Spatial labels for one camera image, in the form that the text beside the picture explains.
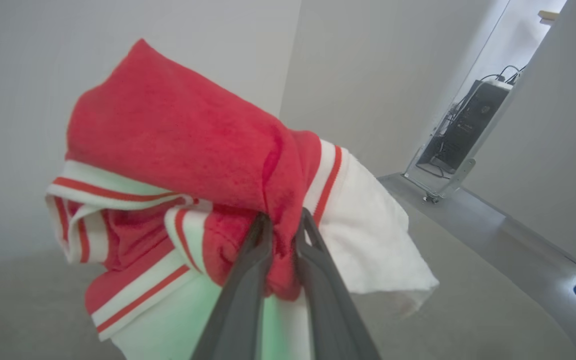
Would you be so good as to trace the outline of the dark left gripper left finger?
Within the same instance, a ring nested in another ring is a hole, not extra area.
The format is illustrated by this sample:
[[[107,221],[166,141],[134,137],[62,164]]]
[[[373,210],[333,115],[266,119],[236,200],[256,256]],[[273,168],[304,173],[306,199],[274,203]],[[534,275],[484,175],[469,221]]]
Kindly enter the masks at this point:
[[[190,356],[192,360],[259,360],[273,225],[259,213]]]

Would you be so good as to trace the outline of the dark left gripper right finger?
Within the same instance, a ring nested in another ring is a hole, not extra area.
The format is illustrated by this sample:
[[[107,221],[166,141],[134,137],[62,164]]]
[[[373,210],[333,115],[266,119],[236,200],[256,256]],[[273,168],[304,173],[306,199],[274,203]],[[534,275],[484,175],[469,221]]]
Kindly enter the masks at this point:
[[[314,360],[379,360],[314,217],[302,208],[295,234],[297,273],[305,291]]]

